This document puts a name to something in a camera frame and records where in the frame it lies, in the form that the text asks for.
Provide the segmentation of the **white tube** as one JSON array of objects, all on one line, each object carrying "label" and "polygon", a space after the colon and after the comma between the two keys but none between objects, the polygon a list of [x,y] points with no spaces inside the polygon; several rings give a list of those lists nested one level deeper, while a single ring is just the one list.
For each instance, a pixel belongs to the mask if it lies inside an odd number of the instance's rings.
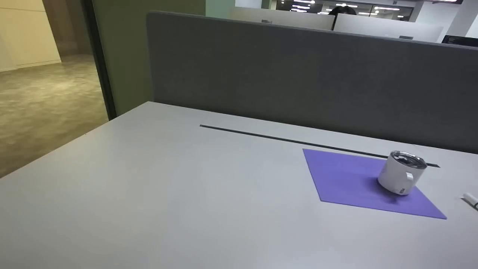
[{"label": "white tube", "polygon": [[478,198],[476,198],[475,195],[472,195],[472,194],[469,194],[469,192],[464,192],[464,194],[461,195],[461,198],[463,198],[467,204],[470,204],[473,209],[478,210]]}]

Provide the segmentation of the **white rear divider panel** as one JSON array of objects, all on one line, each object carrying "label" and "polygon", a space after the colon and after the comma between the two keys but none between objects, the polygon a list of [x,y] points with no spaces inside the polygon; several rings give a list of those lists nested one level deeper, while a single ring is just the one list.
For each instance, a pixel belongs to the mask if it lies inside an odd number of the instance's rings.
[{"label": "white rear divider panel", "polygon": [[364,34],[387,38],[407,38],[439,43],[443,28],[440,25],[393,20],[358,14],[312,14],[270,8],[233,7],[231,17],[237,20],[266,22],[283,26],[298,26],[319,31]]}]

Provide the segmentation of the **grey desk divider panel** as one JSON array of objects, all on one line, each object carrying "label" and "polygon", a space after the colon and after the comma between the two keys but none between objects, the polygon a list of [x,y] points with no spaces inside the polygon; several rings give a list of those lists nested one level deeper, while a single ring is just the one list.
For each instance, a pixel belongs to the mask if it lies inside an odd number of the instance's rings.
[{"label": "grey desk divider panel", "polygon": [[146,14],[160,102],[478,152],[478,50],[174,11]]}]

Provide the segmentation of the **purple square mat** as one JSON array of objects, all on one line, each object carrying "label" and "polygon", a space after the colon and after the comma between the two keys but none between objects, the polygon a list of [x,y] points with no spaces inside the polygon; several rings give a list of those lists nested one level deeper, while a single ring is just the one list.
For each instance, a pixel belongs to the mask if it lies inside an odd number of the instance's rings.
[{"label": "purple square mat", "polygon": [[384,159],[318,149],[304,149],[303,155],[321,201],[445,219],[418,186],[407,195],[384,189],[378,183]]}]

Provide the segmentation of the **white mug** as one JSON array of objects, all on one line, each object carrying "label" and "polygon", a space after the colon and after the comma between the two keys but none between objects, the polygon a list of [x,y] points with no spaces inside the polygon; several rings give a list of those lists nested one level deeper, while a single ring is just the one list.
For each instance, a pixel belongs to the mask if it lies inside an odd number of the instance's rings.
[{"label": "white mug", "polygon": [[391,150],[378,176],[378,183],[397,195],[407,195],[428,164],[418,155]]}]

